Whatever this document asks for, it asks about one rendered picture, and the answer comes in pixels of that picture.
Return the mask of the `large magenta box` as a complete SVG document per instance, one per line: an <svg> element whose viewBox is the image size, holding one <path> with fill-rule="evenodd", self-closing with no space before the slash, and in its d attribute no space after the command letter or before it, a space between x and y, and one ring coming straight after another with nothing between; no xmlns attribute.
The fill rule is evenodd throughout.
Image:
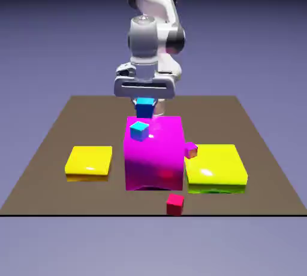
<svg viewBox="0 0 307 276"><path fill-rule="evenodd" d="M149 136L143 141L131 138L130 126L135 122L148 125ZM127 190L182 190L185 137L181 117L141 119L129 116L123 146Z"/></svg>

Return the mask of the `small cyan cube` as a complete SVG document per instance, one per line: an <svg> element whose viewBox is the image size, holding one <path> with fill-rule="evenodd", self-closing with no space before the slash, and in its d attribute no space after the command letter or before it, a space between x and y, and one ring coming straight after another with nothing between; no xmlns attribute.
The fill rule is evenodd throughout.
<svg viewBox="0 0 307 276"><path fill-rule="evenodd" d="M130 126L130 137L136 141L143 141L149 136L149 125L135 122Z"/></svg>

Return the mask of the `small pink cube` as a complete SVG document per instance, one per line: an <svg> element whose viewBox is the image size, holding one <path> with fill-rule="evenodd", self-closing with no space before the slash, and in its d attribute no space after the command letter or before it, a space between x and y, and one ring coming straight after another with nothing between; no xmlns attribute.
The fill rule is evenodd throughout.
<svg viewBox="0 0 307 276"><path fill-rule="evenodd" d="M198 153L198 146L193 142L185 143L185 157L191 159L196 157Z"/></svg>

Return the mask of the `large lime yellow box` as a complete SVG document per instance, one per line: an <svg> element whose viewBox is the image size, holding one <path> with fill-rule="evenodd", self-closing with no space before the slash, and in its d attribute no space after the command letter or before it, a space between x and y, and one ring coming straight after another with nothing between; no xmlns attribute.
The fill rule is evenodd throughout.
<svg viewBox="0 0 307 276"><path fill-rule="evenodd" d="M234 144L199 144L197 155L185 158L188 193L242 194L248 173Z"/></svg>

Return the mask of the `small blue cube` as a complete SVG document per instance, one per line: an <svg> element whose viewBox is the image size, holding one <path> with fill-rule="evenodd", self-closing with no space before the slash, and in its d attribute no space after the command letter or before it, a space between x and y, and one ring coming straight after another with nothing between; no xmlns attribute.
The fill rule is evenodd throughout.
<svg viewBox="0 0 307 276"><path fill-rule="evenodd" d="M137 118L151 119L154 113L154 98L137 98L136 115Z"/></svg>

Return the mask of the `small red cube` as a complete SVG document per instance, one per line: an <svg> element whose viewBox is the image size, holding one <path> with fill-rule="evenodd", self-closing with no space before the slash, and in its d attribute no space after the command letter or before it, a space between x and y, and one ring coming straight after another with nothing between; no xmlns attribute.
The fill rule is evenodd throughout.
<svg viewBox="0 0 307 276"><path fill-rule="evenodd" d="M166 202L167 215L181 216L183 211L184 199L185 197L183 195L169 194Z"/></svg>

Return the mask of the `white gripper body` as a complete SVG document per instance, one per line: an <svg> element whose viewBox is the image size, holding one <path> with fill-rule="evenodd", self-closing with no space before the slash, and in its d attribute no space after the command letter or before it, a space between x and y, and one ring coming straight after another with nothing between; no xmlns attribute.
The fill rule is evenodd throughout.
<svg viewBox="0 0 307 276"><path fill-rule="evenodd" d="M118 76L114 83L117 97L171 99L175 96L175 84L171 77L155 77L140 80L133 77Z"/></svg>

